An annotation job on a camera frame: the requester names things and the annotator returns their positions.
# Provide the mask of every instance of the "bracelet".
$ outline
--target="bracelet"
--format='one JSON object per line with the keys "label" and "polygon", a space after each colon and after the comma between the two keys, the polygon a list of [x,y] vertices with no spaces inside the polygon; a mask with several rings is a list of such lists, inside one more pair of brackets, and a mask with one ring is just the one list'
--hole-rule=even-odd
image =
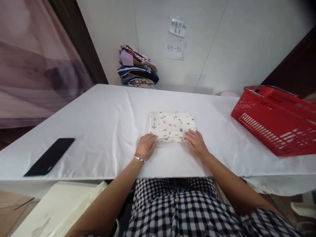
{"label": "bracelet", "polygon": [[138,157],[138,156],[136,156],[135,154],[134,154],[134,157],[135,157],[137,160],[139,160],[139,161],[141,161],[141,162],[145,163],[145,161],[144,161],[143,159],[139,158],[139,157]]}

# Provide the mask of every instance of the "white wall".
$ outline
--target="white wall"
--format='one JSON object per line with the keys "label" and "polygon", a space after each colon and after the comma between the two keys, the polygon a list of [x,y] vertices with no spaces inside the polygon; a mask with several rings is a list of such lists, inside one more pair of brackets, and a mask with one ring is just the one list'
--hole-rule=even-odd
{"label": "white wall", "polygon": [[[157,89],[242,93],[260,84],[316,23],[299,0],[77,0],[112,85],[119,47],[129,44],[158,67]],[[184,61],[167,59],[172,17],[187,24]]]}

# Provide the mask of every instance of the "person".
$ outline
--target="person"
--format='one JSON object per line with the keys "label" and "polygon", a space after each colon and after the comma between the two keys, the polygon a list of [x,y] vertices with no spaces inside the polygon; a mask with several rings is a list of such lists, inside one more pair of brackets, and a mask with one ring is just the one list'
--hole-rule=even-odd
{"label": "person", "polygon": [[136,181],[131,219],[123,236],[300,236],[281,214],[207,149],[199,131],[185,133],[189,150],[211,171],[232,206],[219,201],[211,178],[137,179],[157,136],[140,138],[135,157],[104,189],[66,237],[110,235]]}

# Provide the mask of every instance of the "phone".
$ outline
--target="phone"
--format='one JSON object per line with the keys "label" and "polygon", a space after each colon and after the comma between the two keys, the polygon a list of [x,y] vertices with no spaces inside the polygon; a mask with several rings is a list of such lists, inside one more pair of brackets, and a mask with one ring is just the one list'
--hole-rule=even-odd
{"label": "phone", "polygon": [[26,176],[39,176],[48,174],[60,158],[65,154],[74,138],[59,138],[26,172]]}

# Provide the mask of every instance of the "red plastic basket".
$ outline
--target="red plastic basket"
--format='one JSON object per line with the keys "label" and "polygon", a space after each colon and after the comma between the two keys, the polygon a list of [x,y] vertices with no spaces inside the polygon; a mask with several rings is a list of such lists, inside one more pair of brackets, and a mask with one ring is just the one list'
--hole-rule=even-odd
{"label": "red plastic basket", "polygon": [[276,156],[316,154],[316,105],[273,86],[244,87],[231,115]]}

